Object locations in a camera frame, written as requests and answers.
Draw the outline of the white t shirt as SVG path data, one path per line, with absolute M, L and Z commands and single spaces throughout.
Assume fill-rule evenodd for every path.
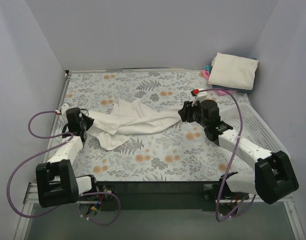
M 179 105 L 156 111 L 140 99 L 127 102 L 122 99 L 113 104 L 111 113 L 90 111 L 94 119 L 87 133 L 98 139 L 100 147 L 111 151 L 127 142 L 133 135 L 160 133 L 178 123 Z

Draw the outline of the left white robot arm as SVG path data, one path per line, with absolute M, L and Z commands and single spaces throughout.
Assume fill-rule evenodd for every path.
M 82 194 L 88 200 L 94 200 L 100 193 L 92 174 L 76 177 L 73 170 L 74 160 L 86 143 L 87 130 L 94 119 L 78 107 L 61 112 L 67 119 L 62 129 L 64 145 L 35 169 L 38 200 L 43 208 L 75 203 Z

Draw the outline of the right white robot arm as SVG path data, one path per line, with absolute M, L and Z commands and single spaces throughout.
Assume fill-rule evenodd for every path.
M 281 150 L 272 152 L 239 137 L 232 126 L 221 120 L 215 101 L 186 101 L 178 114 L 184 123 L 201 125 L 209 141 L 232 152 L 251 167 L 250 174 L 228 174 L 219 186 L 223 198 L 246 193 L 258 195 L 265 203 L 273 204 L 299 189 L 288 154 Z

